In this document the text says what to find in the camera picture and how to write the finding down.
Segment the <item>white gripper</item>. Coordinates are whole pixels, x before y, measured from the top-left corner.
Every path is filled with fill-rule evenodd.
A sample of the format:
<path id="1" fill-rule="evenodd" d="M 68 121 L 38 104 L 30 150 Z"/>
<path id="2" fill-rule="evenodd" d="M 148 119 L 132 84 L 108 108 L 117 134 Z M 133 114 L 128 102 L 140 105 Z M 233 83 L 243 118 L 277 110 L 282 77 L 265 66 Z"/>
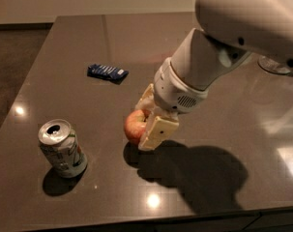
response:
<path id="1" fill-rule="evenodd" d="M 148 85 L 135 106 L 149 116 L 138 149 L 156 149 L 179 127 L 177 114 L 157 115 L 156 105 L 169 112 L 185 114 L 192 112 L 207 96 L 208 91 L 195 90 L 183 82 L 174 72 L 171 58 L 166 58 L 155 74 L 154 84 Z"/>

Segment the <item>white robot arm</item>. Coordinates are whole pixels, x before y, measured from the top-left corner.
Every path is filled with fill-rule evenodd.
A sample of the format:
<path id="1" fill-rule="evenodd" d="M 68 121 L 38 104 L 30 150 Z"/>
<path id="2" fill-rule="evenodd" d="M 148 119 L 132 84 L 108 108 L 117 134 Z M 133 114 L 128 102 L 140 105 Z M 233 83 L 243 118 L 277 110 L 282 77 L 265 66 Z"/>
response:
<path id="1" fill-rule="evenodd" d="M 178 116 L 206 99 L 210 85 L 251 53 L 293 73 L 293 0 L 196 0 L 198 26 L 157 70 L 136 107 L 149 117 L 138 148 L 157 148 Z"/>

